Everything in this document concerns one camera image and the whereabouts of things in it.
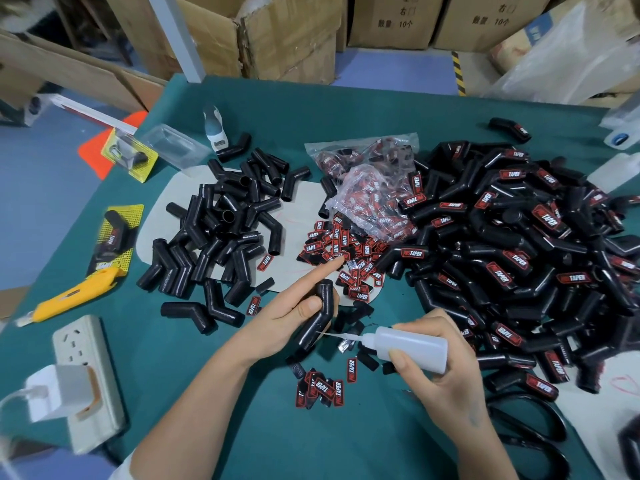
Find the green tabletop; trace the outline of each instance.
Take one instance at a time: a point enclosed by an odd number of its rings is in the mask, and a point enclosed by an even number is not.
[[[494,116],[521,122],[533,136],[523,148],[537,159],[564,155],[571,167],[591,171],[614,154],[602,143],[607,134],[598,128],[602,109],[217,77],[190,85],[181,75],[167,85],[139,133],[166,123],[207,144],[202,118],[206,103],[218,106],[232,141],[247,131],[254,145],[290,161],[292,167],[309,165],[316,181],[321,174],[305,154],[304,143],[409,132],[417,132],[421,147],[427,150],[440,141],[501,141],[504,136],[486,126]],[[142,203],[146,217],[175,172],[159,162],[147,183],[140,184],[114,168],[31,287],[17,315],[82,281],[107,206]],[[632,184],[626,185],[626,191],[632,189]],[[630,225],[628,230],[639,229]],[[46,239],[46,229],[42,238]],[[41,324],[7,327],[0,334],[0,397],[22,387],[28,375],[55,360],[51,343],[55,330],[84,314],[98,315],[129,421],[124,434],[112,441],[112,448],[128,455],[235,331],[222,324],[213,335],[204,337],[190,322],[161,317],[165,295],[135,286],[146,267],[134,255],[128,277],[107,295]],[[264,297],[263,303],[273,296]],[[201,288],[191,299],[203,301]],[[423,313],[404,280],[387,280],[372,305],[376,311],[366,323],[391,325]],[[329,339],[318,348],[304,361],[305,368],[344,378],[347,356],[338,353]],[[405,386],[399,377],[361,367],[357,384],[346,386],[345,407],[326,408],[317,403],[311,411],[297,410],[296,380],[283,359],[276,356],[252,369],[232,419],[219,476],[249,479],[269,472],[283,479],[338,475],[386,480],[455,475],[451,444],[420,405],[402,392]],[[1,427],[4,434],[69,444],[64,420],[28,424],[21,402],[8,406]],[[572,478],[602,478],[573,430],[561,448],[572,464]],[[543,465],[534,454],[519,454],[517,462],[528,463],[524,468],[538,473]]]

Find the hand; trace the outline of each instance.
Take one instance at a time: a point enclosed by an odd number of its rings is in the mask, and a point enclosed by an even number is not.
[[[302,323],[322,308],[317,296],[304,299],[316,283],[336,271],[344,263],[340,256],[317,266],[289,288],[279,293],[256,317],[240,329],[229,340],[230,346],[238,347],[250,361],[250,365],[261,358],[281,351]],[[338,313],[340,296],[333,289],[335,298],[334,316]]]
[[[389,351],[396,370],[423,403],[436,426],[459,448],[477,439],[474,433],[482,434],[487,426],[493,428],[486,411],[476,354],[451,317],[437,308],[414,322],[398,323],[393,328],[443,337],[449,343],[447,370],[443,376],[435,374],[433,380],[429,380],[404,352]]]

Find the power strip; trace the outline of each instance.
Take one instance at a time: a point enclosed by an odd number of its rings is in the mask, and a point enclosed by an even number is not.
[[[95,372],[100,399],[86,410],[67,418],[73,452],[89,453],[116,435],[125,424],[100,318],[85,315],[55,331],[53,349],[57,363],[88,365]]]

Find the clear plastic tray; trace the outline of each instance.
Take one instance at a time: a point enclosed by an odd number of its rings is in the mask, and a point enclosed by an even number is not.
[[[180,170],[199,164],[211,148],[193,138],[160,124],[140,138],[140,142],[158,152],[158,156]]]

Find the person's right hand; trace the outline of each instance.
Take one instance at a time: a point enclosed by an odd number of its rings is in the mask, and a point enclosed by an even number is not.
[[[458,447],[477,439],[477,430],[491,426],[482,375],[476,354],[462,338],[457,325],[441,308],[409,323],[398,323],[396,330],[443,337],[449,343],[447,370],[429,380],[414,361],[400,350],[389,350],[396,370],[424,404],[432,421]]]

